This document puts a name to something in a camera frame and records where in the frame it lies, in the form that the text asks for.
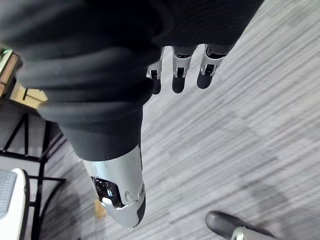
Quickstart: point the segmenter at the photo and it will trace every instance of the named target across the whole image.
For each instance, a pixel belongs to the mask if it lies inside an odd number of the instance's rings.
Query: black sweater
[[[0,42],[17,52],[25,88],[89,161],[140,143],[148,65],[162,46],[215,44],[228,52],[263,0],[0,0]]]

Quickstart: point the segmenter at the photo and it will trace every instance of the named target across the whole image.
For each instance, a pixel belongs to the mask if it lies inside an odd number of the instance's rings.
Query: black fingertip
[[[181,76],[173,77],[173,79],[172,79],[172,90],[176,94],[179,94],[184,90],[184,88],[185,88],[185,80],[186,80],[185,77],[181,77]]]
[[[138,221],[137,225],[134,226],[134,228],[141,223],[141,220],[144,218],[145,211],[146,211],[146,196],[144,196],[144,200],[142,202],[142,205],[140,206],[140,208],[136,212],[136,214],[139,218],[139,221]]]
[[[210,86],[212,78],[213,76],[210,76],[207,73],[205,75],[202,75],[201,72],[199,72],[196,84],[200,89],[206,89]]]
[[[154,87],[153,87],[153,94],[157,95],[161,91],[161,80],[160,79],[153,79]]]

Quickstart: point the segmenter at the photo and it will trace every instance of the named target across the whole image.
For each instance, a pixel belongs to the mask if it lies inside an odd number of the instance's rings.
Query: wooden object
[[[47,100],[45,93],[39,89],[25,89],[20,83],[16,83],[11,93],[10,99],[37,109],[38,106]]]
[[[107,215],[107,210],[101,205],[101,202],[98,199],[94,202],[94,211],[97,219],[101,219]]]
[[[8,51],[2,57],[0,61],[0,97],[5,93],[9,100],[37,109],[42,102],[47,100],[47,96],[39,89],[26,89],[13,79],[18,63],[19,56],[12,51]]]

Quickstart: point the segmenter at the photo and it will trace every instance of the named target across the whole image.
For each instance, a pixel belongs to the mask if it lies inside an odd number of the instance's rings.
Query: gray carpet
[[[196,86],[203,49],[175,94],[166,48],[162,91],[144,108],[142,223],[126,229],[109,216],[95,219],[89,177],[66,143],[46,168],[68,183],[51,203],[41,239],[222,239],[205,225],[210,210],[284,239],[319,238],[319,1],[266,0],[206,90]]]

